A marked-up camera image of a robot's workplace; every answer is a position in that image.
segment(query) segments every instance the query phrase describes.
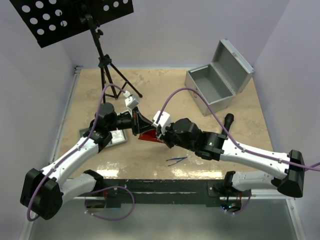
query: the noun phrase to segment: tripod leg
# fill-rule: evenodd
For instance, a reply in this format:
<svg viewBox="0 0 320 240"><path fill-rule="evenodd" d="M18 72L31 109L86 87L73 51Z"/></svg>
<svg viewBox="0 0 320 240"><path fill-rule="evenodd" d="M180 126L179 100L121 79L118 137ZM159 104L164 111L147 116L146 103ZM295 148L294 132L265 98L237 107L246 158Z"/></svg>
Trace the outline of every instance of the tripod leg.
<svg viewBox="0 0 320 240"><path fill-rule="evenodd" d="M105 79L105 71L103 68L100 68L101 70L101 85L102 85L102 90L105 89L105 82L106 82L106 79ZM106 93L103 94L103 103L105 104L106 103Z"/></svg>
<svg viewBox="0 0 320 240"><path fill-rule="evenodd" d="M108 78L109 83L113 84L114 82L112 81L108 66L104 66L104 69L105 69L105 74L106 74L106 77ZM113 93L114 98L118 99L115 87L111 86L111 89L112 89L112 93Z"/></svg>
<svg viewBox="0 0 320 240"><path fill-rule="evenodd" d="M116 68L113 63L110 63L110 65L123 78L123 80L125 80L125 82L129 84L129 86L136 92L136 94L138 94L138 96L142 98L142 94L131 84L131 82L129 82L128 79L126 79L126 77L118 70L118 68Z"/></svg>
<svg viewBox="0 0 320 240"><path fill-rule="evenodd" d="M121 89L125 89L126 85L127 85L127 82L125 81L123 86L121 87Z"/></svg>

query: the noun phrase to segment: gray metal case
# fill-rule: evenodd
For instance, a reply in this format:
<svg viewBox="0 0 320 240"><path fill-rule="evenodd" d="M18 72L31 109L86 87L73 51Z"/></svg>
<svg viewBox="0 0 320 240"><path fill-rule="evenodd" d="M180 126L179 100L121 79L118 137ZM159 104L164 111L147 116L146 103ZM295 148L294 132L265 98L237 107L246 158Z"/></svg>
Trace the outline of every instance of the gray metal case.
<svg viewBox="0 0 320 240"><path fill-rule="evenodd" d="M186 72L184 85L198 91L217 112L227 108L232 98L241 93L254 69L227 39L221 39L210 64ZM204 116L210 114L205 103L190 94Z"/></svg>

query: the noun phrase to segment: cable connector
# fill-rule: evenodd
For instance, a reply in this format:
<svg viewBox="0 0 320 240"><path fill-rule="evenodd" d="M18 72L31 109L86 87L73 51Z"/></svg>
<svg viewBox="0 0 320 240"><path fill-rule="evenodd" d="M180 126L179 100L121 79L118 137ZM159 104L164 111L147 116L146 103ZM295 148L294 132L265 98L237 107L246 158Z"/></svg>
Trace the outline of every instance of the cable connector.
<svg viewBox="0 0 320 240"><path fill-rule="evenodd" d="M160 115L160 112L161 112L161 111L158 111L158 112L154 115L152 126L154 126L154 127L156 127L156 128L158 128L158 126L160 126L162 135L165 135L165 134L166 134L166 131L167 131L167 130L166 130L166 127L170 126L170 124L172 123L172 120L171 120L170 114L164 111L164 112L161 114L161 117L160 117L160 119L159 119L159 122L157 123L157 119L158 119L158 117L159 117L159 115Z"/></svg>
<svg viewBox="0 0 320 240"><path fill-rule="evenodd" d="M129 91L125 91L125 93L123 94L123 96L125 96L126 98L130 97L131 93Z"/></svg>
<svg viewBox="0 0 320 240"><path fill-rule="evenodd" d="M132 110L140 103L139 98L135 95L130 95L124 100L124 102L126 108L129 110L130 115L132 116Z"/></svg>

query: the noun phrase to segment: black cylinder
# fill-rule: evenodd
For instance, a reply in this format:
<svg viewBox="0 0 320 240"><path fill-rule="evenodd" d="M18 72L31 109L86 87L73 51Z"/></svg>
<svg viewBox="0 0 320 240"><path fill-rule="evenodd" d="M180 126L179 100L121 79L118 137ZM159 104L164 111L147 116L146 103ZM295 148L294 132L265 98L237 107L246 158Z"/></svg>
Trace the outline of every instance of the black cylinder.
<svg viewBox="0 0 320 240"><path fill-rule="evenodd" d="M131 129L132 128L132 121L131 121L131 119L123 117L123 118L119 118L116 121L115 125L118 130Z"/></svg>
<svg viewBox="0 0 320 240"><path fill-rule="evenodd" d="M224 118L224 127L227 129L227 131L229 132L231 124L234 122L235 120L235 116L232 113L228 113L225 118ZM221 134L223 135L227 135L226 132L224 130L222 130Z"/></svg>
<svg viewBox="0 0 320 240"><path fill-rule="evenodd" d="M195 150L196 141L201 134L201 130L195 123L188 118L182 118L173 124L172 130L175 137L179 139L176 145L191 151Z"/></svg>

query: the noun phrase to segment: red object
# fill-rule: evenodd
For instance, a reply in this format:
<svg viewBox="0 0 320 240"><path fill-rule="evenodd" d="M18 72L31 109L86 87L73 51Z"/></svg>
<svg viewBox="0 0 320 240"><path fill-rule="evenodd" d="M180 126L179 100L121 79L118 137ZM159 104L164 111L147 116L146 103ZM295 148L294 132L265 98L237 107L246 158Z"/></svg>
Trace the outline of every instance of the red object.
<svg viewBox="0 0 320 240"><path fill-rule="evenodd" d="M149 141L149 142L164 143L163 141L157 139L155 129L152 129L150 131L146 131L145 133L140 134L138 139L144 140L144 141Z"/></svg>
<svg viewBox="0 0 320 240"><path fill-rule="evenodd" d="M108 193L107 193L107 191L103 191L103 197L104 197L104 200L107 200L107 198L108 198Z"/></svg>

